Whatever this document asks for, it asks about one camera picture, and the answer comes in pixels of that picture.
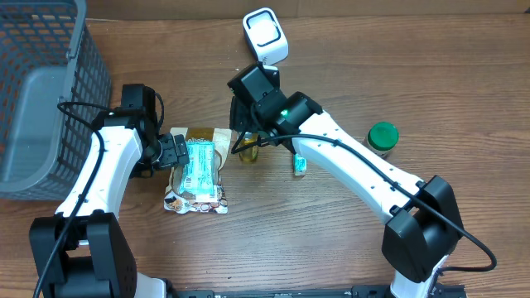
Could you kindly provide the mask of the yellow oil bottle silver cap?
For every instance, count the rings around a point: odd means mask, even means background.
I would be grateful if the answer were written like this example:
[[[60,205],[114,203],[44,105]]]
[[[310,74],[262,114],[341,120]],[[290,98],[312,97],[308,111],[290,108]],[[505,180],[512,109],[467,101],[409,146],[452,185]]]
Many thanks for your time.
[[[245,146],[252,142],[257,141],[258,134],[257,133],[251,133],[251,132],[245,132],[242,133],[241,136],[243,137],[242,141],[239,143],[239,146]],[[258,147],[250,147],[247,148],[239,153],[239,158],[243,162],[251,163],[255,162],[258,159]]]

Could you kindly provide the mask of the mint green wet wipes pack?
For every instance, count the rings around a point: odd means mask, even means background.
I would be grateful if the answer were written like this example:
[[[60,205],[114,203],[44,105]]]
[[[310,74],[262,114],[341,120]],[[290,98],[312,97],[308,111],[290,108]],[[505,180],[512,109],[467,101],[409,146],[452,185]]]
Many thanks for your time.
[[[189,163],[183,167],[178,191],[195,196],[214,195],[214,143],[187,142]]]

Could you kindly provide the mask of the brown snack packet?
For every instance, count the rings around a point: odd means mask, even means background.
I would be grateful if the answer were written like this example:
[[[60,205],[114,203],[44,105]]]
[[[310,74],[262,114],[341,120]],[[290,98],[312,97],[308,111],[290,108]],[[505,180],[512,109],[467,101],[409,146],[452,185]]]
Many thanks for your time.
[[[185,142],[213,142],[214,143],[214,195],[195,196],[188,193],[181,194],[178,189],[181,183],[184,166],[173,168],[166,187],[166,196],[163,200],[164,209],[177,214],[189,212],[226,214],[228,202],[224,194],[224,187],[220,171],[228,158],[232,132],[225,128],[210,127],[174,127],[172,135],[182,134]]]

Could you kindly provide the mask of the teal Kleenex tissue pack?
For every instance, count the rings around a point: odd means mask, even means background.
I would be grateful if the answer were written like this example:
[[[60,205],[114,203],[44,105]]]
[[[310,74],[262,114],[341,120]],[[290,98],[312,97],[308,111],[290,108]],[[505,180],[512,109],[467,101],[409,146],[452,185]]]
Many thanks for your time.
[[[304,176],[307,170],[307,161],[300,154],[293,156],[293,173],[295,176]]]

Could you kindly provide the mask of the green lid glass jar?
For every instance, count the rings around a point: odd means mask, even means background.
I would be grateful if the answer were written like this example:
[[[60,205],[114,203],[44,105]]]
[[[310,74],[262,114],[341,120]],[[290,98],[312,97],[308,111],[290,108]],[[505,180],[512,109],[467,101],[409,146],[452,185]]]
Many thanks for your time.
[[[388,122],[374,124],[364,139],[364,145],[381,158],[388,156],[398,144],[398,129]]]

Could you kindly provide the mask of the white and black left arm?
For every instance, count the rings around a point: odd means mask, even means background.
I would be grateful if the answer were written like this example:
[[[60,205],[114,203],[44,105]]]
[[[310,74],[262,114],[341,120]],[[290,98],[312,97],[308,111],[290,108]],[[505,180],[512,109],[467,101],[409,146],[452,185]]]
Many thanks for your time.
[[[55,214],[34,219],[29,239],[35,297],[175,297],[172,284],[137,270],[118,213],[128,180],[189,161],[182,135],[157,135],[143,109],[103,108],[88,128],[91,148]]]

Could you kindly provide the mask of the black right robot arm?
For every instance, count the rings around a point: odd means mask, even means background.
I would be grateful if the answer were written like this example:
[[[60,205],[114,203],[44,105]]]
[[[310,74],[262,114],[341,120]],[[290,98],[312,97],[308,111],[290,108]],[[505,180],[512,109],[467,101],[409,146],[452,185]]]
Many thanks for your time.
[[[395,270],[389,297],[432,295],[443,264],[464,235],[452,187],[408,174],[352,138],[314,100],[297,92],[235,95],[230,127],[259,132],[324,170],[356,194],[384,226],[382,253]]]

